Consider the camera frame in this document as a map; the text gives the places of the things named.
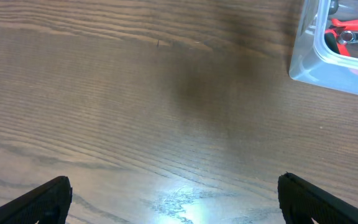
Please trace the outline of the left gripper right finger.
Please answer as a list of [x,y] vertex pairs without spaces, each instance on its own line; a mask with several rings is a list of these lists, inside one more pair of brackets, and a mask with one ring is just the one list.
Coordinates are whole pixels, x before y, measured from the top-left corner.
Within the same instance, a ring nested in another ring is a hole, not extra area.
[[287,224],[358,224],[358,208],[292,173],[278,178],[278,201]]

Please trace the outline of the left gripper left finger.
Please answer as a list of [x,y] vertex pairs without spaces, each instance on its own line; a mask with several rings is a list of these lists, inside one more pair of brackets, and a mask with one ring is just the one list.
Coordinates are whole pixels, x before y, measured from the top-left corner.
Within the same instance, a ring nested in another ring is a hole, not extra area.
[[58,176],[0,207],[0,224],[65,224],[72,202],[69,178]]

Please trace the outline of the clear plastic container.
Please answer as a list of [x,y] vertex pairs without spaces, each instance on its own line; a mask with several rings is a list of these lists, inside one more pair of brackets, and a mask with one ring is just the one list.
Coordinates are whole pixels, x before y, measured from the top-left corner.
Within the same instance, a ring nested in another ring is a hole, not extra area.
[[289,76],[313,85],[358,95],[358,46],[348,45],[350,57],[328,48],[324,32],[332,19],[358,19],[358,1],[339,1],[339,8],[329,15],[330,0],[305,0],[296,33]]

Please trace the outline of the red handled pliers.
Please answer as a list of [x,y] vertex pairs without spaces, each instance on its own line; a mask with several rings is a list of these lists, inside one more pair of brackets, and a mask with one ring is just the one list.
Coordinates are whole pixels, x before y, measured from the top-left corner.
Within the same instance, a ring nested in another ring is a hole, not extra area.
[[351,20],[351,21],[340,21],[338,19],[332,19],[331,25],[324,32],[324,40],[328,48],[333,52],[339,55],[350,57],[351,55],[347,49],[347,46],[357,45],[357,44],[341,45],[337,42],[337,38],[339,37],[339,34],[345,30],[351,30],[351,31],[358,30],[358,19]]

